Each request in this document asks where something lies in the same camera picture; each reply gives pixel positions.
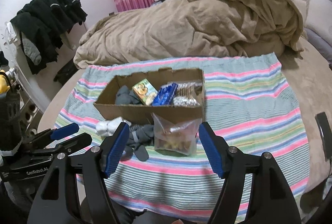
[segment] transparent plastic bag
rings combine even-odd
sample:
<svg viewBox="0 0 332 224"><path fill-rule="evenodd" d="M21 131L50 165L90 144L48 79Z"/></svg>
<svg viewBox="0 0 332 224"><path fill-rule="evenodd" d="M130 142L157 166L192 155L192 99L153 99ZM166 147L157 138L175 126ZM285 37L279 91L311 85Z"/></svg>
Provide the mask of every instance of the transparent plastic bag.
<svg viewBox="0 0 332 224"><path fill-rule="evenodd" d="M202 119L173 124L152 113L154 120L154 149L175 151L184 155L196 154L196 133Z"/></svg>
<svg viewBox="0 0 332 224"><path fill-rule="evenodd" d="M178 85L172 104L174 106L199 106L200 103L196 92L203 86L202 82L197 81L177 81Z"/></svg>

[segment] blue snack bag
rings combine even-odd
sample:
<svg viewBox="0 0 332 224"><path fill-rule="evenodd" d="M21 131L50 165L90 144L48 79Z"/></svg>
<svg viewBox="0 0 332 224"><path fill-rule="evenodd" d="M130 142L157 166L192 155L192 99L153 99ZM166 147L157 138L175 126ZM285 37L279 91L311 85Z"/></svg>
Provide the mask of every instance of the blue snack bag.
<svg viewBox="0 0 332 224"><path fill-rule="evenodd" d="M162 85L158 91L157 96L153 100L152 106L169 105L172 103L177 88L178 85L174 82Z"/></svg>

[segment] metal screw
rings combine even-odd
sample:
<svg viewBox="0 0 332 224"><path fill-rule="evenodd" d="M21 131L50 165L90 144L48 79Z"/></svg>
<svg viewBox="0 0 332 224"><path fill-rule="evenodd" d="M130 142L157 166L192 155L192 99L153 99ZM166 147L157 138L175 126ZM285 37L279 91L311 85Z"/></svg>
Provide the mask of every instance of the metal screw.
<svg viewBox="0 0 332 224"><path fill-rule="evenodd" d="M264 152L263 156L264 156L266 159L270 159L270 158L272 158L272 155L271 155L271 153L269 153L269 152Z"/></svg>
<svg viewBox="0 0 332 224"><path fill-rule="evenodd" d="M100 150L99 146L91 147L91 152L93 152L93 153L97 153L97 152L99 152L99 150Z"/></svg>
<svg viewBox="0 0 332 224"><path fill-rule="evenodd" d="M60 154L58 154L57 158L58 159L63 159L65 156L66 156L65 153L60 153Z"/></svg>
<svg viewBox="0 0 332 224"><path fill-rule="evenodd" d="M237 152L237 148L235 146L230 146L228 148L228 151L230 151L231 153L236 153Z"/></svg>

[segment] brown blanket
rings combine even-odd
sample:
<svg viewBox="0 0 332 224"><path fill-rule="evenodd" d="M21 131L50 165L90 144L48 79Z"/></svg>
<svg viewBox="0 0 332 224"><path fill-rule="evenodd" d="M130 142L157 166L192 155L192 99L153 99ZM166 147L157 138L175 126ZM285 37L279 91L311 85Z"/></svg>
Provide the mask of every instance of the brown blanket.
<svg viewBox="0 0 332 224"><path fill-rule="evenodd" d="M106 17L80 40L74 62L113 65L179 56L255 56L301 50L293 0L167 0Z"/></svg>

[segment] cardboard box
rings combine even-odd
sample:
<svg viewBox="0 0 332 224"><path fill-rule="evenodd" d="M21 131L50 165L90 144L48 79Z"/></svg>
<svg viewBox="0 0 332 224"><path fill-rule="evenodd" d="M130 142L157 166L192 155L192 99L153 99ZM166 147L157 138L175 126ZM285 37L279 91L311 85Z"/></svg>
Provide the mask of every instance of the cardboard box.
<svg viewBox="0 0 332 224"><path fill-rule="evenodd" d="M159 90L159 88L171 81L195 81L203 83L202 92L198 94L200 106L194 107L174 107L174 106L145 106L145 105L115 105L115 98L118 90L126 85L131 88L143 79L148 81ZM151 113L170 121L180 123L193 119L202 118L204 120L204 74L200 69L172 70L163 68L157 71L137 72L129 76L115 76L105 87L98 97L94 106L106 120L112 120L121 116L133 124L151 124L153 122Z"/></svg>

